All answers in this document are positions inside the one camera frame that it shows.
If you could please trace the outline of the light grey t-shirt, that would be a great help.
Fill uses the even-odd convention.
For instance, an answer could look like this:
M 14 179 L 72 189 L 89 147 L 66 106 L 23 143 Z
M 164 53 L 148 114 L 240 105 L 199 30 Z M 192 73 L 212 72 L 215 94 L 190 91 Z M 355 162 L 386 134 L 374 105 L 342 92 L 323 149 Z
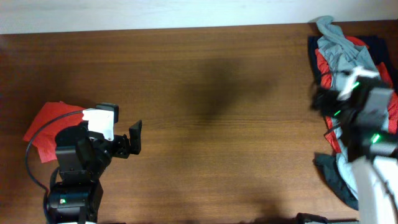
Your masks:
M 371 55 L 364 46 L 354 45 L 349 41 L 340 26 L 333 25 L 333 17 L 323 16 L 317 20 L 318 30 L 323 36 L 317 41 L 320 54 L 327 61 L 332 71 L 331 89 L 341 91 L 345 88 L 346 77 L 343 70 L 351 71 L 357 66 L 377 72 Z M 337 154 L 336 163 L 340 176 L 351 193 L 357 197 L 357 186 L 352 166 L 348 162 L 348 149 L 339 139 L 341 152 Z

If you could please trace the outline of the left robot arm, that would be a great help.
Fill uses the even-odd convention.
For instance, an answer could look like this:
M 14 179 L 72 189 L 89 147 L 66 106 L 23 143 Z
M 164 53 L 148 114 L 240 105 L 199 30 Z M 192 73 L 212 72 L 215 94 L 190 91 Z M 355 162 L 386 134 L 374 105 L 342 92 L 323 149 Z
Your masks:
M 88 122 L 61 130 L 55 137 L 59 163 L 52 174 L 47 211 L 50 223 L 97 223 L 103 196 L 100 177 L 112 158 L 127 159 L 141 152 L 142 121 L 129 128 L 129 135 L 106 140 L 88 130 Z

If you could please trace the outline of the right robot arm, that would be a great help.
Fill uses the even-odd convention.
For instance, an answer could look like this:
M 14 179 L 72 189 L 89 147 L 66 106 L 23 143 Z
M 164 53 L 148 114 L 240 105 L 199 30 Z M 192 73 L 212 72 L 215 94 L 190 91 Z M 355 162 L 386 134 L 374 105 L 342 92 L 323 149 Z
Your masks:
M 357 186 L 361 223 L 397 223 L 397 136 L 382 130 L 392 89 L 363 79 L 346 100 L 338 91 L 318 87 L 312 106 L 336 118 Z

